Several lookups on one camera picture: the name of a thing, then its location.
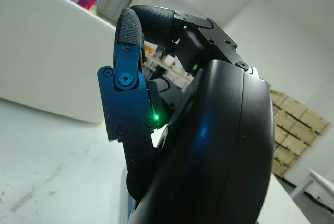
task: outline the textured rubber fingertip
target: textured rubber fingertip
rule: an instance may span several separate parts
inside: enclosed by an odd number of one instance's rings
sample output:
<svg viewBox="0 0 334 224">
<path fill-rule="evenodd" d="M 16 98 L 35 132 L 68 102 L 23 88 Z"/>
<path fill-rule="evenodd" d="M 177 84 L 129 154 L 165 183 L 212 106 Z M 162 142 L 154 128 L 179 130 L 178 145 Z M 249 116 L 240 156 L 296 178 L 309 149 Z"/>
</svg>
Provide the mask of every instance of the textured rubber fingertip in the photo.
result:
<svg viewBox="0 0 334 224">
<path fill-rule="evenodd" d="M 138 15 L 147 41 L 164 48 L 171 45 L 173 40 L 173 10 L 147 5 L 135 5 L 131 9 Z"/>
<path fill-rule="evenodd" d="M 124 8 L 118 18 L 115 44 L 140 45 L 144 48 L 144 35 L 140 20 L 130 8 Z"/>
</svg>

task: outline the black plastic casing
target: black plastic casing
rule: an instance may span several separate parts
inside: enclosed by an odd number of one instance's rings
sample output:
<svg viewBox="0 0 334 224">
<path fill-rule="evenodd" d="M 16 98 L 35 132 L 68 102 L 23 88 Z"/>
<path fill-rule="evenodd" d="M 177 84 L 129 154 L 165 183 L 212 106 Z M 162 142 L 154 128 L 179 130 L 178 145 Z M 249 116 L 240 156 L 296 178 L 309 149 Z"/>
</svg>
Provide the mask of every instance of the black plastic casing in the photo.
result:
<svg viewBox="0 0 334 224">
<path fill-rule="evenodd" d="M 254 224 L 269 185 L 273 114 L 269 88 L 211 60 L 176 122 L 129 224 Z"/>
</svg>

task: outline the bolt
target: bolt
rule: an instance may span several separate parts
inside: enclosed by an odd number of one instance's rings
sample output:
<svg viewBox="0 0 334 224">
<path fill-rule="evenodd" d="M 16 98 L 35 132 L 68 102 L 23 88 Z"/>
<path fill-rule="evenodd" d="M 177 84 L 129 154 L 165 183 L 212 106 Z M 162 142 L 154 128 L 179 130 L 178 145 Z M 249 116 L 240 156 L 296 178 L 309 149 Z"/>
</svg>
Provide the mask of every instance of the bolt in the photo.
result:
<svg viewBox="0 0 334 224">
<path fill-rule="evenodd" d="M 122 73 L 120 77 L 118 78 L 118 81 L 120 82 L 122 86 L 129 86 L 131 85 L 133 81 L 133 77 L 129 73 Z"/>
<path fill-rule="evenodd" d="M 148 128 L 152 128 L 152 127 L 154 127 L 153 120 L 151 120 L 151 119 L 146 120 L 146 126 L 147 126 Z"/>
<path fill-rule="evenodd" d="M 103 74 L 104 74 L 105 76 L 112 76 L 113 72 L 111 71 L 110 68 L 108 68 L 108 69 L 105 69 L 105 70 L 103 71 Z"/>
<path fill-rule="evenodd" d="M 123 127 L 123 126 L 120 126 L 118 129 L 117 129 L 117 134 L 120 135 L 120 136 L 124 136 L 126 134 L 126 128 Z"/>
<path fill-rule="evenodd" d="M 136 155 L 135 154 L 130 154 L 129 159 L 130 159 L 130 161 L 134 161 L 136 159 Z"/>
<path fill-rule="evenodd" d="M 249 66 L 247 65 L 247 63 L 243 62 L 243 61 L 238 61 L 237 63 L 235 63 L 236 66 L 240 67 L 241 69 L 248 71 L 249 70 Z"/>
<path fill-rule="evenodd" d="M 128 52 L 131 52 L 132 47 L 130 45 L 126 45 L 123 47 L 123 50 L 128 53 Z"/>
<path fill-rule="evenodd" d="M 148 139 L 144 139 L 144 141 L 142 143 L 145 147 L 147 147 L 148 146 Z"/>
</svg>

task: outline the white desk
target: white desk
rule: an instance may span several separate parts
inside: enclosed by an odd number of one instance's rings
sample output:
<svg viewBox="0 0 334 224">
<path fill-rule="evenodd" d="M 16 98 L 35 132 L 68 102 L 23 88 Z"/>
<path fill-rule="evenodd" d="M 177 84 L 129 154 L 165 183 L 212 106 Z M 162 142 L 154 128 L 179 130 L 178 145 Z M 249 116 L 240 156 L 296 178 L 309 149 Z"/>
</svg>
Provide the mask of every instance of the white desk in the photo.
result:
<svg viewBox="0 0 334 224">
<path fill-rule="evenodd" d="M 320 174 L 316 173 L 312 169 L 309 169 L 309 175 L 300 184 L 292 193 L 290 194 L 291 198 L 296 199 L 301 194 L 305 192 L 305 190 L 313 183 L 317 183 L 321 188 L 323 188 L 329 195 L 334 197 L 334 185 L 326 178 L 322 177 Z"/>
<path fill-rule="evenodd" d="M 310 224 L 273 174 L 258 222 L 259 224 Z"/>
</svg>

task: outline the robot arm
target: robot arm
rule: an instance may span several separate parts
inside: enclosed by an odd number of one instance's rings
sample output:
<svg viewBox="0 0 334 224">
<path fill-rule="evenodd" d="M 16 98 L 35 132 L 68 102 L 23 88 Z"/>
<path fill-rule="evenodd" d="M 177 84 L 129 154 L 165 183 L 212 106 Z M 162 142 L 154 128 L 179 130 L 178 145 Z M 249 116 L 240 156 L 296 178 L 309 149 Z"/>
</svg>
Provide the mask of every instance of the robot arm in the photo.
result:
<svg viewBox="0 0 334 224">
<path fill-rule="evenodd" d="M 144 36 L 194 76 L 186 94 L 168 79 L 145 81 Z M 273 152 L 270 92 L 211 19 L 124 8 L 114 68 L 98 71 L 109 140 L 122 142 L 129 223 L 255 223 Z M 168 127 L 157 148 L 151 133 Z"/>
</svg>

